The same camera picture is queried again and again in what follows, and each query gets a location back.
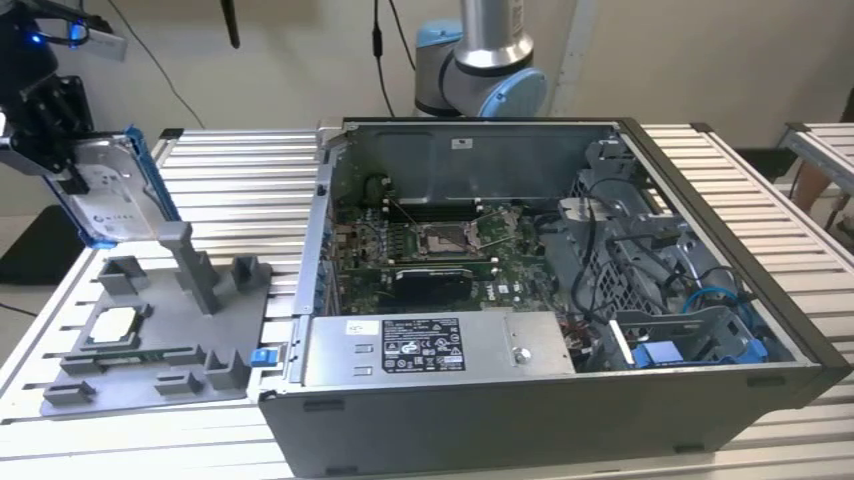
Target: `open computer tower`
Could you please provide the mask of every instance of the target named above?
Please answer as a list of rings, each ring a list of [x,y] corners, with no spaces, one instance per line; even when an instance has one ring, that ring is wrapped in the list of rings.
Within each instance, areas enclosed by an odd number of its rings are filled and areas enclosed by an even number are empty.
[[[711,452],[843,358],[631,119],[345,119],[284,374],[298,476]]]

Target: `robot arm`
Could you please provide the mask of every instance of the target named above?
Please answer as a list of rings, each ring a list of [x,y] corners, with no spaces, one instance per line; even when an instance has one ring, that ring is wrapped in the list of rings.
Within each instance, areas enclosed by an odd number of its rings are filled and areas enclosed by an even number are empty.
[[[81,25],[86,34],[77,40],[52,37],[38,29],[40,18]],[[49,44],[85,43],[90,28],[110,31],[100,17],[46,0],[0,0],[0,110],[6,118],[0,161],[25,175],[58,179],[68,194],[88,192],[72,144],[92,130],[92,118],[80,79],[56,75]]]
[[[543,72],[529,67],[523,2],[460,3],[461,22],[428,22],[417,32],[415,107],[439,117],[535,116],[547,85]]]

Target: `metal rack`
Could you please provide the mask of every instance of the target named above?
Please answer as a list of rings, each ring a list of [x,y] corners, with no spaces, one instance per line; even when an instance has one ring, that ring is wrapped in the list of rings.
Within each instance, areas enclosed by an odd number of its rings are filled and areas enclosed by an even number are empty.
[[[854,123],[792,123],[780,140],[827,174],[843,192],[854,192]]]
[[[854,259],[748,167],[719,137],[688,125],[649,125],[673,160],[741,242],[834,345],[854,363]],[[313,131],[186,131],[154,158],[196,248],[213,263],[237,253],[273,266],[261,344],[289,339],[292,299],[312,196]],[[145,268],[173,261],[156,243],[121,245]],[[38,417],[41,387],[58,371],[100,285],[102,252],[86,250],[0,370],[0,477],[41,478],[160,471],[222,478],[288,477],[285,459],[248,400],[156,408],[62,422]],[[264,382],[264,369],[252,372]],[[523,470],[460,479],[842,477],[854,471],[854,378],[806,408],[766,415],[713,455],[683,455]]]

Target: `warning label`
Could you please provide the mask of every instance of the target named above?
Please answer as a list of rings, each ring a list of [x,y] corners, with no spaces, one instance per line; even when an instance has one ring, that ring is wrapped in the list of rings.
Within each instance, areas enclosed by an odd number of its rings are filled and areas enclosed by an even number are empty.
[[[383,370],[388,373],[465,370],[459,318],[383,320]]]

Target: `sticker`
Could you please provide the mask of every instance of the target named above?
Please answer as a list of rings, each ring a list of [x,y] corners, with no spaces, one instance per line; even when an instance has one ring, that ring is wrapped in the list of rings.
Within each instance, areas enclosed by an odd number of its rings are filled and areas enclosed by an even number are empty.
[[[347,335],[379,335],[376,320],[347,320]]]
[[[383,320],[381,364],[387,373],[465,370],[459,318]]]
[[[473,138],[452,138],[451,150],[469,150],[475,147]]]
[[[153,234],[130,192],[121,182],[121,175],[104,165],[78,165],[80,176],[89,186],[89,193],[74,195],[82,212],[82,223],[92,231],[117,240],[150,237]]]

